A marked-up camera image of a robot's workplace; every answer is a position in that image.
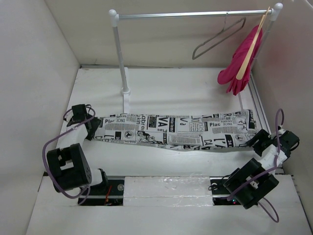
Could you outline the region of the newspaper print trousers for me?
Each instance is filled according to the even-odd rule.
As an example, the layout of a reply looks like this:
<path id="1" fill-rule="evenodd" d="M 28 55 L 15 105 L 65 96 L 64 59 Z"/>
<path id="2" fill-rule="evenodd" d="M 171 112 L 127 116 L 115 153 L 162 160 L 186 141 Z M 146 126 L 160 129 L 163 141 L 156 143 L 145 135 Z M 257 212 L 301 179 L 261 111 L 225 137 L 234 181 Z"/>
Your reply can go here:
<path id="1" fill-rule="evenodd" d="M 101 118 L 94 139 L 176 151 L 245 147 L 258 133 L 252 110 L 202 116 L 116 114 Z"/>

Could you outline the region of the grey metal hanger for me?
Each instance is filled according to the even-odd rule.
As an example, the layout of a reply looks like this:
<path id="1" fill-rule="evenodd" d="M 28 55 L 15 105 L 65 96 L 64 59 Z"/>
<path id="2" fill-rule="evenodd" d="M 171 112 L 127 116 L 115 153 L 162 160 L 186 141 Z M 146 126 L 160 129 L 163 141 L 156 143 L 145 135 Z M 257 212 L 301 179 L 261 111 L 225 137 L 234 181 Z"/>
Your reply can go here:
<path id="1" fill-rule="evenodd" d="M 236 21 L 233 21 L 231 24 L 227 24 L 228 13 L 224 17 L 224 24 L 222 29 L 214 34 L 212 37 L 208 38 L 204 42 L 200 43 L 195 47 L 192 53 L 192 60 L 196 60 L 217 47 L 224 41 L 228 40 L 230 37 L 237 34 L 241 31 L 246 24 L 246 17 L 241 17 Z"/>

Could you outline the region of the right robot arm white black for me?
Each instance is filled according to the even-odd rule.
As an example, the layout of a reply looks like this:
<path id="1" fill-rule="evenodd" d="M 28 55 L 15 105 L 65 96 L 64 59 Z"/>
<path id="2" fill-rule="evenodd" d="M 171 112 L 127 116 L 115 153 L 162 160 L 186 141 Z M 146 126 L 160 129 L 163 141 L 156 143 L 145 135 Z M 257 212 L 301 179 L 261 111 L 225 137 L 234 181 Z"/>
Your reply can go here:
<path id="1" fill-rule="evenodd" d="M 278 135 L 261 130 L 246 144 L 261 158 L 251 159 L 242 168 L 236 169 L 223 186 L 230 193 L 228 201 L 234 199 L 249 209 L 279 184 L 274 177 L 275 171 L 298 147 L 300 138 L 291 131 L 279 128 Z"/>

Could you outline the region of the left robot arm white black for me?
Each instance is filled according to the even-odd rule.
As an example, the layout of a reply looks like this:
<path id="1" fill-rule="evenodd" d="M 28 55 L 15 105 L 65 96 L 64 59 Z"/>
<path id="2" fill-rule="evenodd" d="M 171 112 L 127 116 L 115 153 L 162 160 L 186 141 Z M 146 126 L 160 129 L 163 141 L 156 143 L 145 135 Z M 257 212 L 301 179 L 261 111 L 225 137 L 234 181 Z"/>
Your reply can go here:
<path id="1" fill-rule="evenodd" d="M 101 124 L 90 104 L 72 106 L 63 115 L 63 121 L 65 132 L 43 147 L 44 164 L 58 193 L 92 183 L 92 170 L 82 145 L 94 138 Z"/>

